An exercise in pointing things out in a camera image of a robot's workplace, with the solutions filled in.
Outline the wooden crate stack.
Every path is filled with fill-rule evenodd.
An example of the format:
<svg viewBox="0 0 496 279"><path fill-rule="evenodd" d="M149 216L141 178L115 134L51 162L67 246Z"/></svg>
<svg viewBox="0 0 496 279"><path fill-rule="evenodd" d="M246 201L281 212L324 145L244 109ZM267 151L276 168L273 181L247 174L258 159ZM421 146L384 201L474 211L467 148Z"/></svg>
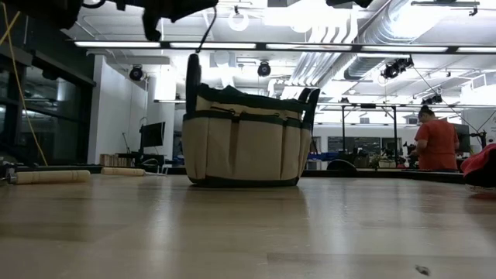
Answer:
<svg viewBox="0 0 496 279"><path fill-rule="evenodd" d="M133 167L134 158L131 154L115 153L115 154L101 154L99 163L104 167Z"/></svg>

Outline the black background frame stand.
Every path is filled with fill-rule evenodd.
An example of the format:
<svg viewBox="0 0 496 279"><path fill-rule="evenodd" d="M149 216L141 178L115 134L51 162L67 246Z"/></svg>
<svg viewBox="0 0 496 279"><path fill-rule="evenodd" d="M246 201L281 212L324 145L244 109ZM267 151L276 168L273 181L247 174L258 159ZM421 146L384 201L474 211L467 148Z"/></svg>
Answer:
<svg viewBox="0 0 496 279"><path fill-rule="evenodd" d="M387 105L387 104L375 104L375 103L342 103L341 105L342 114L342 139L343 139L343 149L346 149L346 114L345 110L347 107L352 109L381 109L386 115L393 119L393 130L394 130L394 158L398 159L398 120L397 120L397 106Z"/></svg>

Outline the red gardening glove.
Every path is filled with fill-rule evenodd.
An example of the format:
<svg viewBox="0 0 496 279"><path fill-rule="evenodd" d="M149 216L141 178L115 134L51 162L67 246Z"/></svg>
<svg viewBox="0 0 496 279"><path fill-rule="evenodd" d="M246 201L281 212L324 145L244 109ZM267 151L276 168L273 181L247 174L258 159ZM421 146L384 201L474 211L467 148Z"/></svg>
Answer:
<svg viewBox="0 0 496 279"><path fill-rule="evenodd" d="M496 143L467 158L461 164L465 184L472 188L496 191Z"/></svg>

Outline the beige green-trimmed gardening bag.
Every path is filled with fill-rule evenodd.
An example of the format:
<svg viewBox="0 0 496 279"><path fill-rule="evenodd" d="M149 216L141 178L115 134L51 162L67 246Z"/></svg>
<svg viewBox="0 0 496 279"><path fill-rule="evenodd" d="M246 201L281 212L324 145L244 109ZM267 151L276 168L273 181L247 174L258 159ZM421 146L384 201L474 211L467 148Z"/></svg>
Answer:
<svg viewBox="0 0 496 279"><path fill-rule="evenodd" d="M296 185L310 152L318 89L296 99L200 84L190 91L181 143L190 181L208 186Z"/></svg>

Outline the black table frame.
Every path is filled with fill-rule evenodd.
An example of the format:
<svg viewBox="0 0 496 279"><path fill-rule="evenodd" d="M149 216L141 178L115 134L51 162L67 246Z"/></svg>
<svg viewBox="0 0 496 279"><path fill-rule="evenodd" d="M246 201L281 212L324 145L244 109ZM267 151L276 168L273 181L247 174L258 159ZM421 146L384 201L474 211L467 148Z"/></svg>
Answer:
<svg viewBox="0 0 496 279"><path fill-rule="evenodd" d="M101 174L100 166L68 166L68 167L35 167L16 166L16 173L30 171L82 171L87 170L92 174ZM417 181L432 181L440 183L463 184L463 175L454 172L429 172L416 170L357 170L356 172L334 170L305 170L303 177L342 177L342 178L383 178L383 179L410 179ZM0 167L0 181L4 181L5 167Z"/></svg>

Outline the black computer monitor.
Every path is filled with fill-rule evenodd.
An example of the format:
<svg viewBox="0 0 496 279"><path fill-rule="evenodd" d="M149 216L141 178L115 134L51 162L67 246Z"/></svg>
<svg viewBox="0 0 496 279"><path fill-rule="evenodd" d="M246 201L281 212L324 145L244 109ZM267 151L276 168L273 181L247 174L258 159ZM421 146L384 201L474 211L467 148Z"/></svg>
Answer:
<svg viewBox="0 0 496 279"><path fill-rule="evenodd" d="M140 127L140 148L162 146L166 122L158 122Z"/></svg>
<svg viewBox="0 0 496 279"><path fill-rule="evenodd" d="M468 125L454 124L456 134L459 141L459 153L469 153L470 148L470 128Z"/></svg>

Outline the narrow-blade wooden-handled trowel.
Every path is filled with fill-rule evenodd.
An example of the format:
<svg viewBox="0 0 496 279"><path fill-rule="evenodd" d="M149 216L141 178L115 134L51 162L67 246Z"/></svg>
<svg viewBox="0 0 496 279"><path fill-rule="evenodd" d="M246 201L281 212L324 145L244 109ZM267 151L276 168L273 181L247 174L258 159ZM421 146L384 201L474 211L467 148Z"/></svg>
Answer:
<svg viewBox="0 0 496 279"><path fill-rule="evenodd" d="M103 167L101 169L101 174L115 175L115 176L142 177L146 175L146 171L138 168Z"/></svg>

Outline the wide-blade wooden-handled trowel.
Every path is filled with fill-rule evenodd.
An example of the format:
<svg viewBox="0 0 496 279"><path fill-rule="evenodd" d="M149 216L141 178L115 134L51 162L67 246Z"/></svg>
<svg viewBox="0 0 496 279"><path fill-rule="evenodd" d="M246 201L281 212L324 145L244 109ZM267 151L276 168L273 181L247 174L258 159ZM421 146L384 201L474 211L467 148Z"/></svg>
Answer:
<svg viewBox="0 0 496 279"><path fill-rule="evenodd" d="M9 178L11 184L57 184L86 182L91 178L87 170L47 170L30 171L13 174Z"/></svg>

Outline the long ceiling light strip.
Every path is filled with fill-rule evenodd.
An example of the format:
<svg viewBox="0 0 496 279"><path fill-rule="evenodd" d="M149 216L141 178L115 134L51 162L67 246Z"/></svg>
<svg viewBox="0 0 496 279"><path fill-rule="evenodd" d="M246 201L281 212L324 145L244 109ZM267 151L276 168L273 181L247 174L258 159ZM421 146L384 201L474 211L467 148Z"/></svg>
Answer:
<svg viewBox="0 0 496 279"><path fill-rule="evenodd" d="M410 53L442 55L496 55L496 46L375 45L355 43L231 43L231 42L145 42L83 41L74 45L87 49L120 50L243 50L320 53Z"/></svg>

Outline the person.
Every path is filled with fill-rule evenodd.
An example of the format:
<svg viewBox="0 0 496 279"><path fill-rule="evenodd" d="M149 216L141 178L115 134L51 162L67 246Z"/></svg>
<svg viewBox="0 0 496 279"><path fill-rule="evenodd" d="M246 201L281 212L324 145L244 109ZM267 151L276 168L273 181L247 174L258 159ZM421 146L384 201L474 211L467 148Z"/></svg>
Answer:
<svg viewBox="0 0 496 279"><path fill-rule="evenodd" d="M415 134L418 168L424 171L456 171L456 150L459 140L455 127L446 120L437 119L433 110L423 105L418 112L421 125Z"/></svg>

